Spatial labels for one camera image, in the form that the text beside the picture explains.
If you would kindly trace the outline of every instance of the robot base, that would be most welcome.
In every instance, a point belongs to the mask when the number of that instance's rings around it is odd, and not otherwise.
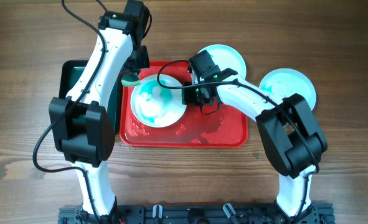
[[[193,209],[204,211],[206,219],[211,224],[288,223],[274,203],[232,206],[236,212],[236,215],[232,215],[235,220],[228,219],[221,206],[161,207],[155,205],[154,207],[144,207],[142,205],[119,205],[116,207],[121,218],[103,216],[102,224],[193,224],[193,221],[190,221],[191,218],[189,218],[189,213]],[[58,224],[97,224],[97,221],[93,218],[93,215],[83,213],[81,206],[65,207],[59,211]],[[301,220],[297,223],[334,224],[333,205],[312,202],[309,209],[301,214]]]

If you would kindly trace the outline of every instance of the wooden table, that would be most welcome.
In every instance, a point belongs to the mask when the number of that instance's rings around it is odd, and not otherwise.
[[[89,58],[96,36],[57,0],[0,3],[0,223],[56,223],[58,208],[82,202],[74,172],[44,174],[32,150],[49,125],[62,64]],[[122,11],[124,1],[106,2]],[[151,60],[188,59],[210,44],[237,49],[248,81],[294,68],[318,91],[314,111],[329,144],[311,198],[334,204],[337,223],[368,223],[368,1],[147,1],[143,44]],[[93,24],[94,1],[68,4]],[[51,134],[40,163],[68,166]],[[272,202],[278,174],[254,122],[239,149],[143,149],[117,137],[109,159],[120,204]]]

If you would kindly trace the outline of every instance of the wood grain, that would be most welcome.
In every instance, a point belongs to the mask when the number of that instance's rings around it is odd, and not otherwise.
[[[0,223],[55,223],[59,207],[80,204],[73,172],[44,174],[32,149],[49,125],[62,64],[89,58],[95,34],[57,1],[0,4]],[[107,2],[122,11],[124,2]],[[368,223],[368,1],[147,1],[153,25],[143,41],[152,60],[189,58],[215,43],[236,48],[258,84],[276,68],[306,74],[329,144],[311,198],[331,202],[337,223]],[[96,24],[94,2],[68,7]],[[240,149],[131,148],[116,140],[109,160],[120,204],[271,202],[277,173],[255,123]],[[68,165],[52,136],[46,167]]]

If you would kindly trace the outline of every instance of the tabletop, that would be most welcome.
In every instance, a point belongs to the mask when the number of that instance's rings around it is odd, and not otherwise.
[[[56,223],[58,208],[79,205],[77,176],[45,174],[32,163],[50,124],[62,65],[88,59],[96,34],[56,0],[0,0],[0,223]],[[188,59],[211,44],[237,49],[247,80],[258,85],[276,68],[294,68],[318,92],[314,110],[328,150],[313,177],[311,199],[334,204],[337,223],[368,223],[368,1],[165,1],[145,4],[153,24],[143,45],[151,60]],[[107,1],[122,11],[124,1]],[[94,1],[67,6],[96,24]],[[69,166],[45,139],[39,163]],[[257,125],[238,149],[128,147],[117,136],[109,159],[118,203],[272,202],[278,173]]]

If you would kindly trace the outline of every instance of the red tray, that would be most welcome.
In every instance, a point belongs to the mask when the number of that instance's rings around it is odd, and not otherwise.
[[[157,74],[168,61],[151,61],[142,69],[140,79]],[[163,70],[181,83],[190,82],[186,63],[176,63]],[[227,105],[210,115],[203,115],[198,106],[187,106],[184,115],[165,128],[152,128],[136,119],[130,104],[134,87],[124,87],[121,107],[120,138],[130,146],[142,147],[208,147],[235,148],[248,137],[247,116]],[[204,108],[204,113],[216,109]]]

